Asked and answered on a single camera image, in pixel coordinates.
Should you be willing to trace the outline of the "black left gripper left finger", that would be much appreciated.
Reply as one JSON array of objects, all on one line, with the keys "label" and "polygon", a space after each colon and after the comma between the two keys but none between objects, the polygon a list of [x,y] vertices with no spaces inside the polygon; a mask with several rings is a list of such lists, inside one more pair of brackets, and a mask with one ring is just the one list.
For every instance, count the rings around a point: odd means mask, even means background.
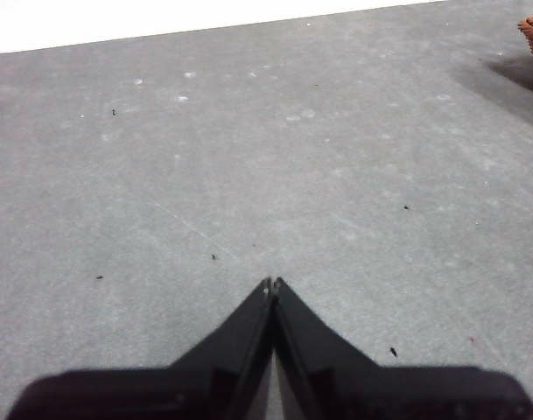
[{"label": "black left gripper left finger", "polygon": [[10,419],[264,419],[272,281],[166,367],[75,370],[28,385]]}]

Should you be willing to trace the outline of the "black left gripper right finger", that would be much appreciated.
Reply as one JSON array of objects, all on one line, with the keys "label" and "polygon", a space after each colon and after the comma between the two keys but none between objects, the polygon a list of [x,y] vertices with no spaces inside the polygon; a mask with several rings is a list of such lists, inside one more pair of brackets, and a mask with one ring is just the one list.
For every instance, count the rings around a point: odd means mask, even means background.
[{"label": "black left gripper right finger", "polygon": [[531,419],[512,376],[479,367],[384,367],[326,325],[282,279],[272,284],[284,411],[304,419]]}]

